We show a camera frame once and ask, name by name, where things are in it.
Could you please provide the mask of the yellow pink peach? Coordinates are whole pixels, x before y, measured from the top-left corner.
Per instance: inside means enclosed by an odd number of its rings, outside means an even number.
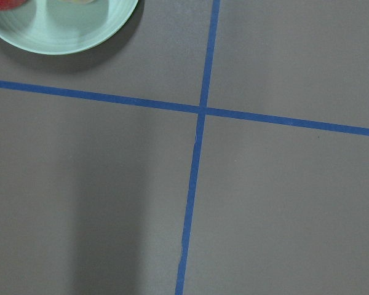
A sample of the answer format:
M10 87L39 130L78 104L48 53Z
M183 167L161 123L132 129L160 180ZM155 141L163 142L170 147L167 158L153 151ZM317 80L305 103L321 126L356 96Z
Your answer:
M85 4L94 2L95 0L60 0L60 1L65 2L65 3L70 3L70 4L85 5Z

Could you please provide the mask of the light green plate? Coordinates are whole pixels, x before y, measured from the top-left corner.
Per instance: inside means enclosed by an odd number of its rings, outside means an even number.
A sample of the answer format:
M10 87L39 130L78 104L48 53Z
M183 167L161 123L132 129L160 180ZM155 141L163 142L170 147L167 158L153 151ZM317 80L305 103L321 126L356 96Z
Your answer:
M28 52L67 55L100 45L133 14L137 1L27 1L0 11L0 38Z

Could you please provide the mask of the red pomegranate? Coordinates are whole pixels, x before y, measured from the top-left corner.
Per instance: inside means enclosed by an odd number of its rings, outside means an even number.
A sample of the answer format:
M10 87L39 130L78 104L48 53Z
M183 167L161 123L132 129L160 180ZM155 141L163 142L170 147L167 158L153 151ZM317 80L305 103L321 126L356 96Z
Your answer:
M23 5L26 0L0 0L0 11L11 10Z

